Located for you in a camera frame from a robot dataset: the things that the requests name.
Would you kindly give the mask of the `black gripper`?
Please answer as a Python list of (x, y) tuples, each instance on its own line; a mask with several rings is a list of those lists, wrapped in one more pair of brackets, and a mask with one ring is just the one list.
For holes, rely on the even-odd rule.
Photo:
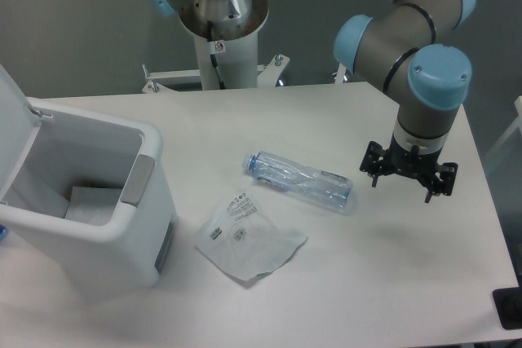
[(372, 187), (376, 187), (382, 176), (398, 174), (407, 178), (418, 179), (427, 189), (425, 203), (433, 196), (451, 196), (455, 184), (458, 164), (446, 162), (437, 164), (440, 151), (421, 154), (415, 147), (409, 151), (399, 144), (391, 144), (389, 150), (374, 141), (370, 141), (363, 156), (360, 171), (372, 178)]

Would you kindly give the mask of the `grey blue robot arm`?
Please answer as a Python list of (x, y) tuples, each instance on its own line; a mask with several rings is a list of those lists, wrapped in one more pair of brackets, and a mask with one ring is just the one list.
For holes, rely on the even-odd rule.
[[(258, 32), (268, 0), (148, 0), (177, 15), (192, 35), (206, 90), (260, 86)], [(467, 97), (472, 66), (459, 49), (437, 38), (457, 28), (476, 0), (392, 0), (383, 20), (355, 15), (338, 31), (334, 57), (398, 104), (388, 148), (369, 143), (360, 169), (373, 180), (397, 174), (418, 181), (428, 196), (453, 191), (458, 165), (440, 153)]]

